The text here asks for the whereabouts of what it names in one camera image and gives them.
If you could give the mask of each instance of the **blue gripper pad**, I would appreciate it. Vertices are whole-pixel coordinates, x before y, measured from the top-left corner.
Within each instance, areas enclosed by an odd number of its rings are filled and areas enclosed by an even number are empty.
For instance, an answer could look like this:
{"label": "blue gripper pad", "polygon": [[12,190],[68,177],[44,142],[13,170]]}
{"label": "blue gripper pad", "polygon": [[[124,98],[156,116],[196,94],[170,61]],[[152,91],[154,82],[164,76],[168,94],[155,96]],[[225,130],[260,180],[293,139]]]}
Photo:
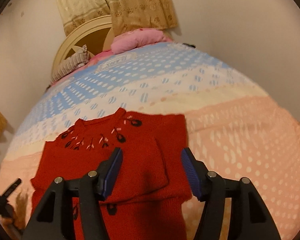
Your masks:
{"label": "blue gripper pad", "polygon": [[99,172],[98,193],[104,199],[107,199],[112,193],[122,161],[123,154],[121,149],[115,148],[110,158],[103,161],[97,169],[97,172]]}
{"label": "blue gripper pad", "polygon": [[205,180],[205,172],[207,172],[207,170],[205,170],[206,167],[202,162],[199,162],[194,158],[189,148],[184,148],[181,151],[181,162],[192,193],[200,200],[203,197],[202,183]]}

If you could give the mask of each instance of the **cream headboard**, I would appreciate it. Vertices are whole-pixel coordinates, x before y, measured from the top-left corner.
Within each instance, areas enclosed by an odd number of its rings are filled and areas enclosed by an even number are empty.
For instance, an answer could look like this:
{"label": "cream headboard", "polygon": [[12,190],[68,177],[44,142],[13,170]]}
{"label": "cream headboard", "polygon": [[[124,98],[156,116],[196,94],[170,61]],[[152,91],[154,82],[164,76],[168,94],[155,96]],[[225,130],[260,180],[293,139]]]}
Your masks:
{"label": "cream headboard", "polygon": [[91,56],[110,49],[114,39],[111,15],[92,19],[73,30],[61,44],[52,65],[52,72],[60,62],[87,45]]}

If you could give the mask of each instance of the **metal screw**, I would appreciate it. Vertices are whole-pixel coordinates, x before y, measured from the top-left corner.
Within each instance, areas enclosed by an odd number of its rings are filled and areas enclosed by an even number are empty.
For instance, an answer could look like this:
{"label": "metal screw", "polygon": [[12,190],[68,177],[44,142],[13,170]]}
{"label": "metal screw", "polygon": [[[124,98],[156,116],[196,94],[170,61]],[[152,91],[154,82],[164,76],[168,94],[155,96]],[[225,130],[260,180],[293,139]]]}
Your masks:
{"label": "metal screw", "polygon": [[242,182],[243,182],[244,184],[249,184],[249,183],[250,183],[250,179],[248,179],[248,178],[246,178],[246,177],[243,177],[241,180],[242,180]]}
{"label": "metal screw", "polygon": [[217,174],[216,174],[214,171],[208,171],[208,176],[209,176],[210,178],[214,178],[214,177],[217,176]]}
{"label": "metal screw", "polygon": [[63,181],[63,178],[61,178],[61,177],[56,177],[56,178],[54,179],[54,182],[57,183],[57,184],[59,184],[59,183],[62,182],[62,181]]}
{"label": "metal screw", "polygon": [[88,176],[91,177],[91,178],[92,178],[92,177],[95,177],[96,175],[97,175],[97,172],[96,172],[96,171],[89,171],[89,172],[88,172]]}

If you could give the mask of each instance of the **bed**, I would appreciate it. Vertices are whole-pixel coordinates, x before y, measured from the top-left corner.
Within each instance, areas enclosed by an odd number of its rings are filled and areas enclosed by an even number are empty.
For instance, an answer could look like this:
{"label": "bed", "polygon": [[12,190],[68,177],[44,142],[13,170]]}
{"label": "bed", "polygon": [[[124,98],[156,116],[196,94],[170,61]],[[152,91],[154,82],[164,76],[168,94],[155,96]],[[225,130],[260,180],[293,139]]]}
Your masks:
{"label": "bed", "polygon": [[[52,70],[78,47],[92,54],[110,48],[111,16],[74,30],[60,46]],[[111,56],[52,86],[19,127],[2,162],[0,192],[16,178],[10,197],[18,219],[29,220],[35,176],[45,141],[81,118],[119,107],[147,114],[181,113],[196,159],[222,177],[248,177],[266,203],[283,240],[300,230],[300,123],[252,80],[224,62],[187,45],[160,42]],[[221,239],[227,238],[230,200]],[[193,239],[203,203],[182,206],[187,238]]]}

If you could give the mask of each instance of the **red sweater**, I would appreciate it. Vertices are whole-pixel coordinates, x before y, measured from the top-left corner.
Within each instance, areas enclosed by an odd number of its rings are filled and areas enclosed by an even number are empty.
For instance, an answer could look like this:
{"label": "red sweater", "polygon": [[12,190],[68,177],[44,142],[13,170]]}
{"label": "red sweater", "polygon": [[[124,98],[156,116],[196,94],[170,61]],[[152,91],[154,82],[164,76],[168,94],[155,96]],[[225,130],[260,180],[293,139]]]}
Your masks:
{"label": "red sweater", "polygon": [[[104,118],[78,119],[55,141],[46,142],[31,180],[33,209],[55,177],[82,177],[120,147],[123,163],[114,190],[100,203],[110,239],[185,240],[181,203],[191,197],[191,190],[180,153],[186,145],[183,115],[146,115],[119,108]],[[117,204],[115,212],[109,204]],[[76,239],[83,240],[80,215],[74,226]]]}

